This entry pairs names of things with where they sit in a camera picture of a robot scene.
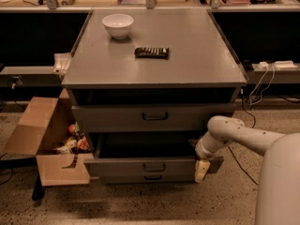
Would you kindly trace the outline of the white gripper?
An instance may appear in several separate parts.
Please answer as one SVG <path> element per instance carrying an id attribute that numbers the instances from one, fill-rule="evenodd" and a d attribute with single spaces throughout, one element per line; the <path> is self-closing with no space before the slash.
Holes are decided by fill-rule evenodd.
<path id="1" fill-rule="evenodd" d="M 210 168 L 210 159 L 215 157 L 215 142 L 210 136 L 202 136 L 195 145 L 195 152 L 200 160 L 195 164 L 195 182 L 200 183 Z"/>

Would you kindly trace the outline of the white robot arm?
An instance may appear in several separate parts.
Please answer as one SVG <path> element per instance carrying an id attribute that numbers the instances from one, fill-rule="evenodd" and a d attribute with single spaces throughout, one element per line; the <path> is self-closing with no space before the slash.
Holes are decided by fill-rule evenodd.
<path id="1" fill-rule="evenodd" d="M 240 119 L 217 115 L 195 152 L 210 160 L 232 142 L 262 156 L 255 225 L 300 225 L 300 134 L 250 128 Z"/>

